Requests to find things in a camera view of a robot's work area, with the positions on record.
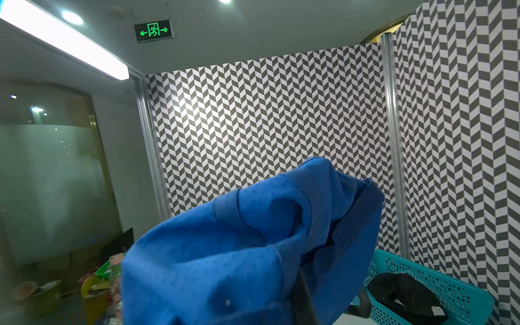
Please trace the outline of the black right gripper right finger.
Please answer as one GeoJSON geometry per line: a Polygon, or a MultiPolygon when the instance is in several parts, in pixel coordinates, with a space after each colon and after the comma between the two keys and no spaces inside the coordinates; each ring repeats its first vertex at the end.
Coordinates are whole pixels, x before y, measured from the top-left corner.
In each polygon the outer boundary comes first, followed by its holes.
{"type": "Polygon", "coordinates": [[[345,314],[364,319],[370,318],[372,302],[364,287],[358,292],[357,298],[360,300],[360,303],[358,305],[350,305],[345,311],[345,314]]]}

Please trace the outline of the aluminium corner post left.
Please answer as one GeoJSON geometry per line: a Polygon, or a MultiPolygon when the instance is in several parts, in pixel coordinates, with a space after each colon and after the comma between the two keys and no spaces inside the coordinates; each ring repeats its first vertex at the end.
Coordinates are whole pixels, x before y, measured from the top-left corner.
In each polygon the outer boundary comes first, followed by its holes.
{"type": "Polygon", "coordinates": [[[160,152],[155,134],[152,111],[149,107],[147,91],[145,88],[146,83],[143,77],[134,77],[133,82],[136,102],[138,105],[139,120],[148,158],[148,166],[152,178],[154,197],[157,203],[158,216],[160,221],[163,222],[170,218],[171,210],[169,207],[165,177],[161,169],[160,152]]]}

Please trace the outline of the yellow bucket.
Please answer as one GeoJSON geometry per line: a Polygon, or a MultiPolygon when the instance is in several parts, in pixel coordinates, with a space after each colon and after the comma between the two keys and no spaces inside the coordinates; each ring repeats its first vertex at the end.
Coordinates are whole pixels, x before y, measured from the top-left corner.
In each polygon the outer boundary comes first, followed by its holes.
{"type": "Polygon", "coordinates": [[[81,286],[81,299],[87,324],[95,324],[112,304],[109,281],[96,275],[86,278],[81,286]]]}

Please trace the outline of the green exit sign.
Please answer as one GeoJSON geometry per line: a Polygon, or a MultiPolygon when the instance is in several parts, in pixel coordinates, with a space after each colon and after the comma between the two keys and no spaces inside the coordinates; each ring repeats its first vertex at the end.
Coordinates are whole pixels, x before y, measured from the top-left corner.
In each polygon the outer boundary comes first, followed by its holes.
{"type": "Polygon", "coordinates": [[[135,24],[135,37],[138,43],[146,43],[173,38],[171,23],[169,20],[160,20],[135,24]]]}

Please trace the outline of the aluminium corner post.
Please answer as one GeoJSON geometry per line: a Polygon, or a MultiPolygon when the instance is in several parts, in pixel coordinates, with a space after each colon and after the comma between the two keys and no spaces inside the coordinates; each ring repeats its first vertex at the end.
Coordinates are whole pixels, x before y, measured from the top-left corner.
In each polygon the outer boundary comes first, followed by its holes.
{"type": "Polygon", "coordinates": [[[406,182],[398,103],[398,75],[395,67],[394,35],[391,32],[383,34],[381,38],[381,51],[383,57],[385,98],[387,102],[389,124],[389,143],[394,174],[399,254],[405,259],[410,259],[412,257],[412,252],[408,229],[408,210],[406,206],[406,182]]]}
{"type": "Polygon", "coordinates": [[[133,82],[136,102],[138,105],[139,120],[148,158],[148,166],[152,178],[154,197],[157,203],[158,216],[160,221],[163,222],[170,218],[171,210],[169,207],[165,177],[161,169],[160,152],[155,134],[152,111],[149,107],[147,91],[145,88],[146,83],[143,77],[134,77],[133,82]]]}

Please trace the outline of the aluminium corner post right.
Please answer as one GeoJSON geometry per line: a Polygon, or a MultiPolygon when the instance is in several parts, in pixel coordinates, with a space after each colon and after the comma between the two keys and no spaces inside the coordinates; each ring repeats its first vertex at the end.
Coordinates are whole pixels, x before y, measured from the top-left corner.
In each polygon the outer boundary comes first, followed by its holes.
{"type": "Polygon", "coordinates": [[[410,259],[412,257],[412,252],[408,229],[408,210],[406,206],[406,182],[398,103],[398,75],[395,67],[394,35],[391,32],[383,34],[381,38],[381,51],[383,57],[385,98],[387,102],[389,124],[389,143],[394,174],[399,254],[405,259],[410,259]]]}

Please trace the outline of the black baseball cap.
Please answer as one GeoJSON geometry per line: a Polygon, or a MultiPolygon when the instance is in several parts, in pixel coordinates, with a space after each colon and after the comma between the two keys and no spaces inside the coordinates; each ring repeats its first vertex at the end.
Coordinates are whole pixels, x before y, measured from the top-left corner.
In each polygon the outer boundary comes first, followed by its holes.
{"type": "Polygon", "coordinates": [[[442,324],[449,320],[437,295],[408,274],[379,274],[367,289],[380,304],[411,324],[442,324]]]}

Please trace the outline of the blue baseball cap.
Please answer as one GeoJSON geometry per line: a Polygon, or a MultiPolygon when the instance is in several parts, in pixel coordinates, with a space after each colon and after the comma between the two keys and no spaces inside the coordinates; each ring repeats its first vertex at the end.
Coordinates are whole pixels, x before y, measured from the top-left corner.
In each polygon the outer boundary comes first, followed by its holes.
{"type": "Polygon", "coordinates": [[[158,224],[123,259],[124,324],[293,324],[302,270],[319,324],[368,273],[385,197],[325,158],[158,224]]]}

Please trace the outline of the pink floral bottle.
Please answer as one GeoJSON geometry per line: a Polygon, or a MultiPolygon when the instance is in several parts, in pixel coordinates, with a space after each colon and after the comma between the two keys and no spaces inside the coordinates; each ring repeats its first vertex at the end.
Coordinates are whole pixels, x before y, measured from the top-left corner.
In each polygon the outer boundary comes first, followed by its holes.
{"type": "Polygon", "coordinates": [[[110,262],[110,293],[115,318],[123,320],[123,300],[121,296],[122,262],[125,254],[119,253],[109,258],[110,262]]]}

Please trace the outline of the ceiling light strip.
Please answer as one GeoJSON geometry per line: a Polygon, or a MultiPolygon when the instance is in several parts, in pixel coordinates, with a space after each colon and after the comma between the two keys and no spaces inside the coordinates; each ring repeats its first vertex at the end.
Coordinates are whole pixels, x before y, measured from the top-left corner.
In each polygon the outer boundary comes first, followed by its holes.
{"type": "Polygon", "coordinates": [[[116,80],[130,78],[116,56],[30,1],[2,1],[1,19],[116,80]]]}

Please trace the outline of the teal plastic basket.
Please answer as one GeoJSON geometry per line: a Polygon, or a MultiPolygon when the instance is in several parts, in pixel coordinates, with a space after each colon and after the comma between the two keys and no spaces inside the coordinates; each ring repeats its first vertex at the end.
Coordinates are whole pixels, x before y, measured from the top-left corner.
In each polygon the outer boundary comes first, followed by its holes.
{"type": "Polygon", "coordinates": [[[364,286],[384,273],[408,274],[436,294],[449,316],[445,324],[487,324],[492,315],[494,298],[489,292],[392,253],[376,250],[364,286]]]}

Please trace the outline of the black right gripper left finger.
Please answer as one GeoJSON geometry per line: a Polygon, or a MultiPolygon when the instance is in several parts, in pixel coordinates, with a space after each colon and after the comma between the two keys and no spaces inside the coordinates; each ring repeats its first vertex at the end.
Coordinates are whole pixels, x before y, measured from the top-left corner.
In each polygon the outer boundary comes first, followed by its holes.
{"type": "Polygon", "coordinates": [[[319,325],[302,270],[299,270],[291,289],[291,311],[294,325],[319,325]]]}

